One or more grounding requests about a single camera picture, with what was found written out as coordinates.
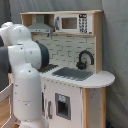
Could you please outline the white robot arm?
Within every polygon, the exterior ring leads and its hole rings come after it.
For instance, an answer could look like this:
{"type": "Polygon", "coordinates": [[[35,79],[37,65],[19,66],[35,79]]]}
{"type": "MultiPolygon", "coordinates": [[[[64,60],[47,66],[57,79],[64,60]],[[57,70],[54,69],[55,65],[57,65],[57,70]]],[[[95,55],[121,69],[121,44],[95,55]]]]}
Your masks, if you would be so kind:
{"type": "Polygon", "coordinates": [[[39,69],[49,64],[48,49],[34,42],[29,29],[6,22],[0,27],[0,71],[11,74],[11,84],[0,89],[0,102],[10,98],[10,118],[2,128],[49,128],[42,114],[39,69]]]}

